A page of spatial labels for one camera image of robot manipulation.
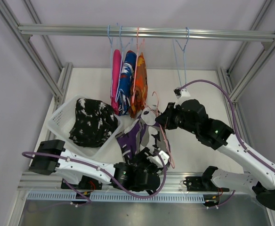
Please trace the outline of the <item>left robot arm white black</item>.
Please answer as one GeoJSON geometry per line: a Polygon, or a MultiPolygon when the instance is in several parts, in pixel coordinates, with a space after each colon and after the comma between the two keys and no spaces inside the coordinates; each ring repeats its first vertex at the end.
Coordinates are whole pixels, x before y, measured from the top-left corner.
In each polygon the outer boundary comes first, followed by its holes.
{"type": "Polygon", "coordinates": [[[120,190],[154,193],[161,184],[158,174],[167,169],[169,162],[164,151],[151,154],[146,147],[133,163],[104,163],[77,155],[64,145],[58,139],[42,141],[35,153],[26,153],[32,158],[29,171],[46,176],[56,173],[78,189],[86,188],[91,178],[120,190]]]}

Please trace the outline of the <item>pink hanger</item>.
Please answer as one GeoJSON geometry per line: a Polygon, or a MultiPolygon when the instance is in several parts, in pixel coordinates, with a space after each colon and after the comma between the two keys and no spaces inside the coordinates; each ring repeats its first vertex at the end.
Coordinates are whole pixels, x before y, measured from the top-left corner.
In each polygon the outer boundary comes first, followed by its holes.
{"type": "MultiPolygon", "coordinates": [[[[152,92],[152,96],[156,96],[157,102],[156,102],[156,104],[154,105],[154,106],[156,107],[156,109],[154,110],[152,107],[150,107],[150,106],[147,104],[146,101],[144,101],[144,106],[148,107],[148,108],[155,114],[155,116],[160,116],[161,113],[160,113],[160,111],[159,111],[159,97],[158,97],[158,95],[157,95],[157,93],[156,93],[155,91],[152,92]]],[[[163,140],[164,140],[165,145],[166,145],[167,153],[168,153],[168,155],[169,155],[169,157],[170,157],[170,158],[169,158],[169,163],[170,163],[171,167],[172,167],[173,169],[175,169],[174,159],[173,159],[173,156],[172,156],[171,151],[170,151],[170,144],[169,144],[169,141],[168,141],[168,139],[167,139],[165,130],[162,128],[161,125],[159,125],[159,126],[160,126],[160,129],[161,129],[162,135],[163,135],[163,140]]]]}
{"type": "Polygon", "coordinates": [[[137,27],[137,43],[136,43],[136,47],[137,47],[137,58],[136,58],[136,66],[135,66],[135,73],[134,73],[134,80],[133,80],[133,95],[132,95],[132,103],[134,103],[135,101],[135,96],[136,96],[136,81],[137,81],[137,68],[138,68],[138,57],[139,57],[139,50],[141,47],[143,47],[145,45],[145,39],[142,39],[142,42],[139,44],[138,40],[139,40],[139,26],[137,27]]]}

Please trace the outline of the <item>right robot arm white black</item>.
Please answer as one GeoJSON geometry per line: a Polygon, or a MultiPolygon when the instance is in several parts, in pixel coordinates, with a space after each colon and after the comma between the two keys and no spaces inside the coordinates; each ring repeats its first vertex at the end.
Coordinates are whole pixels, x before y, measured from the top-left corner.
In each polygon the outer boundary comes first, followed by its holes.
{"type": "Polygon", "coordinates": [[[243,192],[275,211],[275,164],[257,154],[231,127],[210,118],[198,100],[186,100],[179,105],[168,103],[166,110],[155,120],[164,129],[181,128],[194,134],[204,146],[217,150],[247,169],[247,173],[239,174],[209,166],[201,176],[205,190],[227,188],[243,192]]]}

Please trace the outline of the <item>black white patterned trousers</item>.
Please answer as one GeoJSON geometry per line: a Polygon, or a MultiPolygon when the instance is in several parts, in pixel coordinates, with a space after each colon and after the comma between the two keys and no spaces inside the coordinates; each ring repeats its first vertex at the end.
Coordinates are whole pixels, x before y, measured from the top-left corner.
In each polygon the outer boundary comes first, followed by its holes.
{"type": "Polygon", "coordinates": [[[81,147],[101,147],[117,127],[118,120],[110,105],[100,100],[79,98],[69,139],[81,147]]]}

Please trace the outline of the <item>orange patterned trousers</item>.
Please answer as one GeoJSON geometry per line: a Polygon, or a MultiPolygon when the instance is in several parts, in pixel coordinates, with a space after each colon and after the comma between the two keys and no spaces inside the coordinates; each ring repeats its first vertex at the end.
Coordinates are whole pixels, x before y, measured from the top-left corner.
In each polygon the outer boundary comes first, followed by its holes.
{"type": "Polygon", "coordinates": [[[144,58],[143,52],[138,57],[137,63],[137,81],[136,81],[136,96],[135,101],[132,103],[132,95],[133,95],[133,81],[130,89],[130,110],[129,114],[131,118],[135,118],[137,113],[140,110],[145,108],[144,101],[147,99],[148,93],[148,84],[147,84],[147,71],[146,71],[146,61],[144,58]]]}

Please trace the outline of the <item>purple grey patterned trousers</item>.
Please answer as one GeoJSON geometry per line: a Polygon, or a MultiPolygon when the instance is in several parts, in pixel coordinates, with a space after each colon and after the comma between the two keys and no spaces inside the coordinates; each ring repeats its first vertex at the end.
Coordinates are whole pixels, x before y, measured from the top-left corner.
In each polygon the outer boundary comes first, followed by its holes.
{"type": "Polygon", "coordinates": [[[150,153],[155,150],[167,153],[160,126],[155,118],[155,114],[146,107],[130,126],[117,135],[123,159],[126,151],[138,153],[145,147],[150,149],[150,153]]]}

